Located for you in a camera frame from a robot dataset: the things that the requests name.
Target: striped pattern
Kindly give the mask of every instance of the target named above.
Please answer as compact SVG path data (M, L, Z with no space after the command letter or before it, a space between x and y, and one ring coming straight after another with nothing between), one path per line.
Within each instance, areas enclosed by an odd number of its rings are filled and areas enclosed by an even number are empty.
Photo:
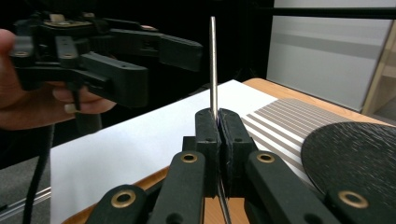
M305 138L322 126L351 121L296 99L280 99L241 118L260 150L276 153L305 184L300 152Z

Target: black cable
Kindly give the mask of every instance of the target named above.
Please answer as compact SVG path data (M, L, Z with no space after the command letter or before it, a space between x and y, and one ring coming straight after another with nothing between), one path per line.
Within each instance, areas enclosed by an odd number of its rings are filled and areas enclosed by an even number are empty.
M42 148L39 156L37 165L35 166L35 173L33 174L32 181L30 183L29 190L26 196L25 207L23 210L23 224L30 224L32 220L33 205L35 202L35 194L37 193L38 184L40 183L41 176L44 173L44 169L47 164L47 160L50 154L50 149L52 148L52 140L54 133L54 125L49 126L46 137L49 139L47 144Z

